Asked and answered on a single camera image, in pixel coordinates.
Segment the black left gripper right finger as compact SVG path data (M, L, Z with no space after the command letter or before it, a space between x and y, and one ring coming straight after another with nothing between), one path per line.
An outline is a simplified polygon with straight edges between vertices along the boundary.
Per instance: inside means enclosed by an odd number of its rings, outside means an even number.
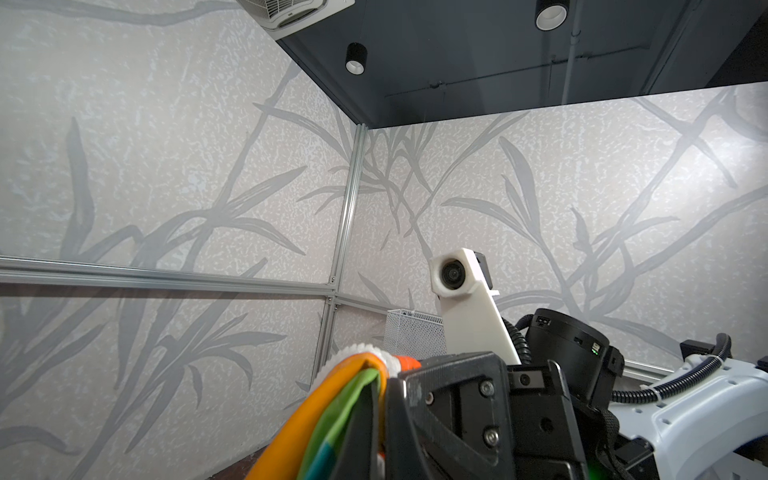
M471 479L469 473L441 451L421 439L412 422L405 382L392 379L385 401L386 479Z

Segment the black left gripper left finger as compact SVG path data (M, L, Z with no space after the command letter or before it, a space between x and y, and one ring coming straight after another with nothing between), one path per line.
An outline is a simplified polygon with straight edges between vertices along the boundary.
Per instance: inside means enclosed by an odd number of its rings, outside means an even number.
M378 479L378 381L360 392L346 425L331 480Z

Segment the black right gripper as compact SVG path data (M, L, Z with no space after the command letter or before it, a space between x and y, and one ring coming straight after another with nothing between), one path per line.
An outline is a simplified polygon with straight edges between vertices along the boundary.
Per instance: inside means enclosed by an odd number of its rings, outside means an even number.
M447 355L399 374L419 437L471 479L586 479L588 462L560 366Z

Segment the rainbow striped kids jacket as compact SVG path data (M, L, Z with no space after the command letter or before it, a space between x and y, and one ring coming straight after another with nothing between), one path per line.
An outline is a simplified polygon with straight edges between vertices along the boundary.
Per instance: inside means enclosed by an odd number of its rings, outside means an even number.
M382 407L388 381L421 363L358 343L321 367L309 396L250 469L248 479L327 479L338 460L353 407L366 387Z

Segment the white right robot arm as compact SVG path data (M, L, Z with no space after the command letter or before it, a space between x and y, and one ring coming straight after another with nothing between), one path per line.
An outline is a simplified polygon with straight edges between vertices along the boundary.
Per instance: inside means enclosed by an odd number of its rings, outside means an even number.
M767 372L728 359L701 383L644 405L613 403L620 433L654 449L662 479L765 479L767 456L737 450L767 438Z

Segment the black ceiling spotlight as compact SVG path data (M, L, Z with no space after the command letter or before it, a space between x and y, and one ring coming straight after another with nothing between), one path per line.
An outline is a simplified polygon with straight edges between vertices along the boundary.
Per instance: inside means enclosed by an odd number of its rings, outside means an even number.
M345 56L345 69L355 76L363 75L366 70L368 50L365 45L352 42L347 46Z
M537 0L535 5L535 26L542 32L559 28L568 18L569 0Z

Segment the white ceiling vent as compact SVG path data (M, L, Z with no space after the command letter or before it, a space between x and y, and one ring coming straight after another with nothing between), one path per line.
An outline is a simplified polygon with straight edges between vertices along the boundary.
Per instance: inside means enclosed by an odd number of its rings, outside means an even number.
M355 4L354 0L238 0L274 40L312 26Z

